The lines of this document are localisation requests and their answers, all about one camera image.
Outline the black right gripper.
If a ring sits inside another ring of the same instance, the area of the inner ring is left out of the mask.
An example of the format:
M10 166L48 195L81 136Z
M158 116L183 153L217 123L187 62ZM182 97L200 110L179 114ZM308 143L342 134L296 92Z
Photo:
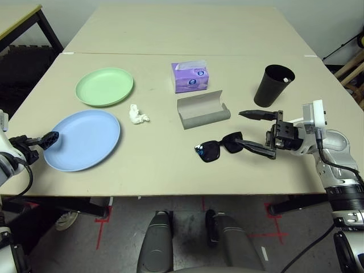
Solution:
M275 123L271 126L270 131L266 132L266 146L243 139L235 139L235 142L248 151L265 156L269 159L275 159L277 149L297 151L303 140L299 138L298 128L291 122L283 121L283 112L264 111L264 110L244 110L239 115L253 120L271 120Z

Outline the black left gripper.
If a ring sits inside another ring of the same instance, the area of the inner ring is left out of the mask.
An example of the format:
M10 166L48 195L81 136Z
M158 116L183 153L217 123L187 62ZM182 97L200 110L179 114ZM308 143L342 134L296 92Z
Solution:
M46 135L38 140L38 146L40 146L43 150L47 150L57 142L58 138L59 132L48 132L46 133ZM26 135L17 136L9 139L11 145L22 153L27 164L33 164L38 160L39 153L36 150L30 149L31 145L27 143L28 140L29 138Z

